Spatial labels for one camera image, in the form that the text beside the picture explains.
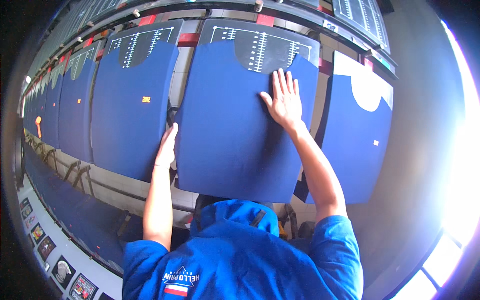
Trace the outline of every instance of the blue cloth panel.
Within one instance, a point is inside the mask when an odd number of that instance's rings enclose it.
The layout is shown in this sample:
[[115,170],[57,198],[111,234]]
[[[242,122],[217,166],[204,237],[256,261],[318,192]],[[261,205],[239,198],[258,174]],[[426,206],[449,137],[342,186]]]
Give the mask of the blue cloth panel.
[[[43,125],[44,125],[44,120],[45,120],[45,100],[47,99],[47,89],[48,87],[46,86],[45,89],[43,90],[42,93],[42,88],[39,88],[38,94],[36,97],[36,107],[35,107],[35,119],[37,117],[41,117],[42,120],[40,122],[40,131],[42,132],[42,140],[43,140]],[[35,136],[38,136],[38,130],[35,130]]]
[[[25,167],[38,193],[67,230],[103,259],[121,265],[123,246],[116,232],[128,212],[74,189],[59,179],[29,146],[25,147]],[[138,237],[142,219],[137,216],[132,219],[124,234]]]
[[54,148],[60,149],[59,111],[63,76],[58,74],[57,82],[53,89],[51,88],[52,80],[53,78],[50,78],[50,83],[46,88],[47,97],[45,100],[45,119],[42,119],[42,141]]
[[35,134],[35,131],[36,131],[35,120],[33,119],[35,100],[36,100],[35,93],[32,92],[29,96],[28,108],[26,110],[26,120],[25,120],[26,121],[25,127],[31,134]]
[[59,112],[60,149],[89,163],[93,162],[90,146],[90,95],[95,69],[96,63],[86,59],[80,75],[72,80],[72,68],[69,68],[63,77]]
[[[288,68],[300,82],[302,119],[310,126],[318,68],[297,55]],[[259,97],[271,76],[245,69],[234,42],[197,46],[175,116],[179,188],[256,202],[289,203],[300,157]]]
[[[351,77],[333,75],[323,141],[319,136],[316,140],[340,181],[347,204],[370,199],[382,168],[391,120],[392,110],[383,98],[375,111],[364,110],[353,96]],[[306,203],[313,203],[311,194]]]
[[157,41],[149,57],[132,68],[119,65],[119,49],[102,58],[92,103],[95,165],[150,182],[178,53],[176,45]]

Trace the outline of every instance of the carousel printing machine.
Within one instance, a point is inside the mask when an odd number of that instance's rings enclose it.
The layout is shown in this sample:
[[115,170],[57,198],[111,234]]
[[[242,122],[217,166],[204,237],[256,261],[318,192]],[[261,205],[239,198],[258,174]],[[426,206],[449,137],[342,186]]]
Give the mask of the carousel printing machine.
[[[301,82],[302,118],[309,126],[319,42],[270,22],[208,18],[213,7],[258,9],[252,1],[118,2],[82,1],[52,31],[32,65],[32,72],[39,72],[32,74],[33,84],[24,94],[24,127],[38,137],[41,132],[43,142],[77,159],[150,181],[168,119],[168,89],[184,21],[141,22],[107,39],[90,39],[82,49],[59,58],[93,34],[139,15],[206,9],[175,115],[180,125],[176,185],[213,196],[280,203],[289,203],[295,191],[311,203],[304,178],[297,182],[300,158],[268,115],[258,92],[269,90],[273,70],[291,70]],[[356,2],[346,1],[345,6],[333,1],[329,15],[314,1],[266,1],[259,16],[292,20],[337,38],[395,78],[396,64],[388,56],[378,6],[375,1],[362,2],[367,12]],[[58,29],[63,22],[65,26]],[[392,108],[392,87],[336,51],[315,140],[331,161],[347,203],[367,202],[373,191]]]

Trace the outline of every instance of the flag patch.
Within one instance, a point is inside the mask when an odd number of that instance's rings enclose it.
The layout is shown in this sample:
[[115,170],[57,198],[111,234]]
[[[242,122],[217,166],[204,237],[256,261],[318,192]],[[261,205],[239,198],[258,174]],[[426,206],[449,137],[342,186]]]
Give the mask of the flag patch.
[[179,295],[179,296],[187,296],[188,288],[177,286],[175,284],[167,284],[165,286],[165,292],[168,294]]

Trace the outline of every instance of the person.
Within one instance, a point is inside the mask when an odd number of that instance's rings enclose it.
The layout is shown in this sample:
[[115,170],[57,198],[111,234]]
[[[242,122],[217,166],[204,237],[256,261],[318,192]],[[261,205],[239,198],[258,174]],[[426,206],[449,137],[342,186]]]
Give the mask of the person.
[[124,254],[123,299],[360,299],[363,271],[340,183],[301,119],[298,80],[273,72],[272,118],[290,135],[316,208],[308,253],[278,237],[275,213],[243,200],[203,208],[190,239],[170,252],[169,166],[176,123],[161,141],[144,210],[144,240]]

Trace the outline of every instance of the poster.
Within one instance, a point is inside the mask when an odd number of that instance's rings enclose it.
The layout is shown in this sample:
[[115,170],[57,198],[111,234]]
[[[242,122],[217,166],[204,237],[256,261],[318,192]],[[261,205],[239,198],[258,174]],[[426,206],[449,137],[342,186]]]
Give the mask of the poster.
[[32,225],[37,222],[36,220],[36,215],[35,214],[30,214],[27,219],[25,219],[24,223],[25,226],[27,227],[28,230],[32,228]]
[[72,285],[69,295],[73,300],[91,300],[97,290],[96,285],[80,273],[77,281]]
[[63,292],[61,289],[57,286],[55,281],[53,281],[52,277],[48,278],[48,286],[50,286],[50,289],[53,290],[54,294],[57,296],[57,299],[60,299]]
[[60,285],[64,289],[67,289],[67,286],[70,283],[70,280],[72,279],[75,272],[75,269],[67,262],[63,255],[60,256],[59,260],[52,269],[53,277],[58,281],[58,283],[60,283]]
[[50,252],[52,252],[53,249],[55,249],[57,245],[52,241],[50,237],[46,237],[43,239],[43,241],[40,243],[40,245],[37,248],[38,253],[42,257],[43,261],[47,260],[47,257],[50,255]]
[[43,231],[43,228],[40,226],[40,223],[37,223],[31,230],[31,232],[32,232],[33,239],[37,244],[40,243],[40,241],[45,236],[45,232]]
[[29,214],[31,214],[33,211],[32,206],[29,204],[25,206],[25,209],[22,211],[22,218],[25,220]]
[[29,234],[27,234],[27,238],[30,241],[32,248],[35,248],[35,243],[33,243],[32,237]]
[[110,297],[109,295],[105,294],[105,293],[102,293],[100,295],[100,298],[98,298],[98,300],[114,300],[112,297]]
[[22,202],[20,202],[20,210],[23,210],[25,208],[25,206],[29,205],[30,202],[28,201],[28,198],[25,198],[22,200]]

